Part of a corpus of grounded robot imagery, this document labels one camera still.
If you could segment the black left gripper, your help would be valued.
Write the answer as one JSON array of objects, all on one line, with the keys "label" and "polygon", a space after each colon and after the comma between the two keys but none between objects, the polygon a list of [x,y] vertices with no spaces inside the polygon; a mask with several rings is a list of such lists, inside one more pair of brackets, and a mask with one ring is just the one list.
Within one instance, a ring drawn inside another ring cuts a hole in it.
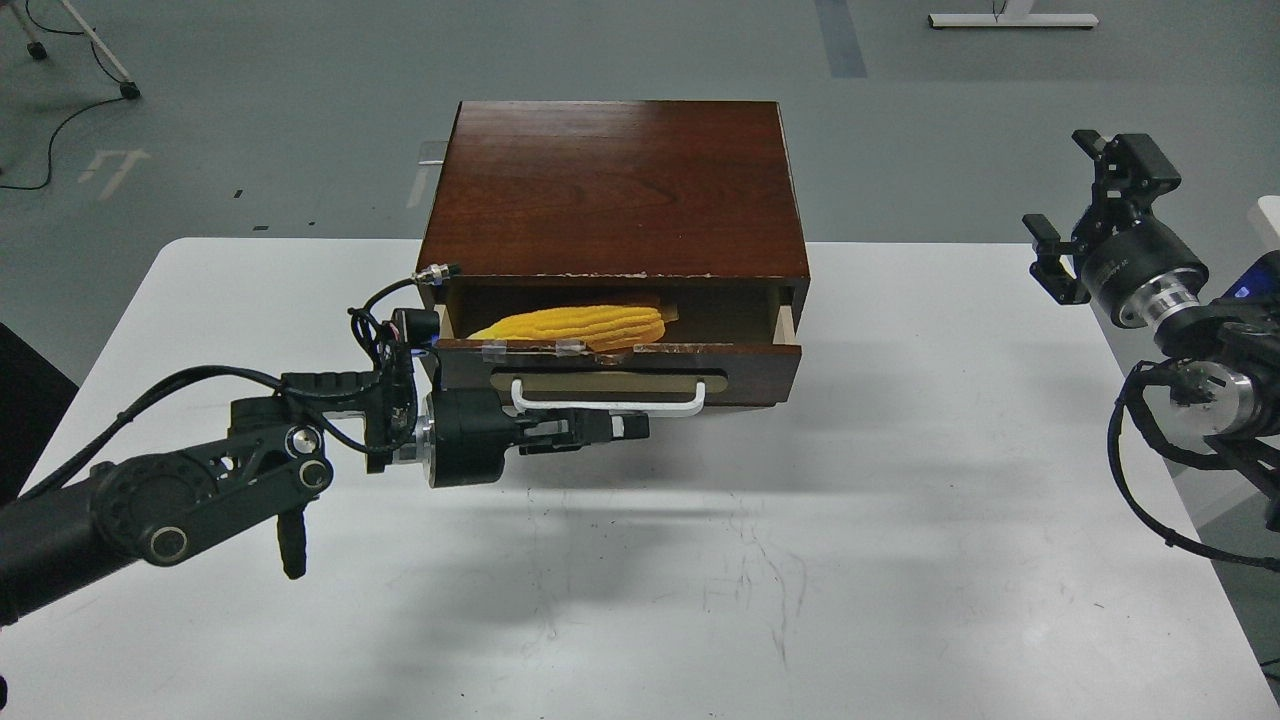
[{"label": "black left gripper", "polygon": [[522,413],[518,419],[504,410],[494,389],[435,389],[430,400],[428,484],[434,489],[497,483],[506,468],[506,451],[516,445],[527,456],[650,437],[644,413],[568,407]]}]

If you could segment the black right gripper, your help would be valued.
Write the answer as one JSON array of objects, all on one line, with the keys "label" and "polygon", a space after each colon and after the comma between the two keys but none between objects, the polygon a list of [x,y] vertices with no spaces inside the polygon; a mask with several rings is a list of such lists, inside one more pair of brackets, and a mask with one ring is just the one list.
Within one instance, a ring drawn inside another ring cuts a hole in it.
[{"label": "black right gripper", "polygon": [[1160,327],[1174,314],[1198,307],[1208,268],[1167,225],[1156,219],[1155,200],[1181,184],[1181,176],[1151,136],[1105,138],[1076,129],[1071,140],[1092,160],[1091,202],[1071,233],[1112,236],[1075,263],[1083,243],[1061,234],[1043,214],[1024,214],[1036,260],[1030,275],[1059,305],[1085,305],[1091,296],[1120,328]]}]

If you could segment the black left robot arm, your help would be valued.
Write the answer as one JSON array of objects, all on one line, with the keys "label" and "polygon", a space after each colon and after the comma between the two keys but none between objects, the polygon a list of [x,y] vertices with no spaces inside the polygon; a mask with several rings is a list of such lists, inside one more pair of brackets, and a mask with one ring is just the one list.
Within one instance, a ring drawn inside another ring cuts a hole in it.
[{"label": "black left robot arm", "polygon": [[[175,372],[118,413],[47,477],[29,474],[76,397],[76,384],[12,331],[3,332],[1,615],[10,625],[136,561],[169,568],[259,525],[276,523],[288,578],[306,571],[305,510],[334,479],[325,443],[362,454],[370,473],[422,462],[435,487],[499,479],[506,452],[570,452],[649,436],[643,411],[550,407],[508,414],[494,389],[431,389],[413,363],[433,357],[436,313],[349,310],[367,372],[285,373],[202,365]],[[234,377],[269,395],[230,405],[227,436],[204,445],[99,462],[143,411],[201,380]]]}]

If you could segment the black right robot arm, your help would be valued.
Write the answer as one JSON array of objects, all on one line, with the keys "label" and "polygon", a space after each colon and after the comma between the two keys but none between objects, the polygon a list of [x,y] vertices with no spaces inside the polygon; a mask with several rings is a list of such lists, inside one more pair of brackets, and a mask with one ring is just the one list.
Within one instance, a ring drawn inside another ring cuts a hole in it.
[{"label": "black right robot arm", "polygon": [[1217,299],[1203,300],[1208,268],[1153,210],[1181,177],[1142,133],[1076,129],[1091,159],[1091,201],[1062,237],[1041,214],[1024,215],[1036,254],[1029,273],[1062,306],[1094,304],[1121,329],[1151,328],[1158,363],[1125,377],[1106,430],[1114,482],[1134,515],[1165,544],[1202,559],[1266,571],[1275,557],[1231,553],[1157,521],[1132,493],[1120,436],[1132,421],[1161,457],[1206,471],[1234,470],[1268,501],[1277,529],[1277,251],[1261,255]]}]

